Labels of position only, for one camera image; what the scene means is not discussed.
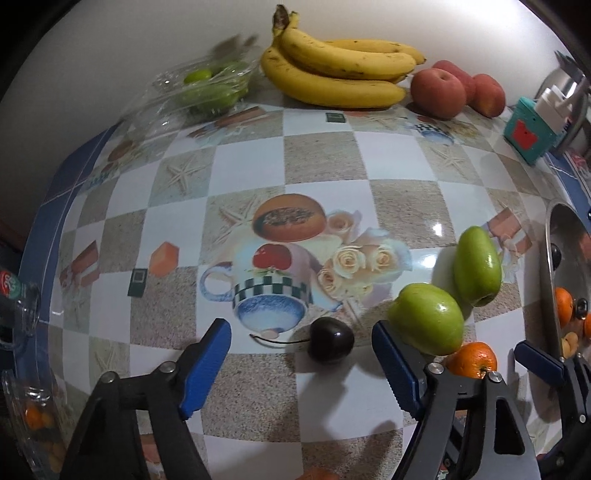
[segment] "metal bowl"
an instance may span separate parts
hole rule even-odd
[[[591,297],[591,237],[577,213],[567,204],[553,200],[548,206],[545,222],[545,239],[540,255],[540,287],[542,316],[546,329],[549,354],[555,358],[563,355],[561,339],[569,332],[579,337],[579,352],[587,349],[588,340],[583,336],[583,320],[573,318],[564,328],[558,321],[554,289],[563,287],[577,299]],[[562,253],[562,261],[553,271],[550,244]]]

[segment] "teal box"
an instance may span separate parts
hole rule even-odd
[[[521,97],[504,131],[505,138],[529,165],[535,165],[558,136],[536,113],[534,106],[533,100]]]

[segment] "silver bolt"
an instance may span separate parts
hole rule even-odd
[[[501,383],[503,380],[503,376],[496,370],[488,372],[488,378],[490,378],[494,383]]]
[[[158,367],[158,370],[160,370],[163,374],[171,374],[172,372],[174,372],[177,368],[177,364],[172,362],[172,361],[168,361],[168,362],[164,362],[163,364],[161,364]]]
[[[427,365],[427,370],[429,370],[432,374],[440,375],[443,373],[443,365],[438,364],[437,362],[431,362]]]
[[[100,381],[103,383],[113,383],[117,374],[115,372],[105,372],[100,376]]]

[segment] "white wall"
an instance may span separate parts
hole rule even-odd
[[[38,44],[0,103],[0,218],[26,234],[61,161],[112,125],[167,66],[241,34],[270,42],[275,1],[81,0]],[[489,73],[508,102],[556,66],[557,37],[518,0],[292,0],[318,38],[412,44]]]

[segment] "bunch of bananas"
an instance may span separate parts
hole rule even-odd
[[[273,44],[261,58],[269,80],[301,102],[334,108],[378,108],[400,102],[396,85],[425,57],[385,40],[320,41],[298,29],[300,16],[277,5]]]

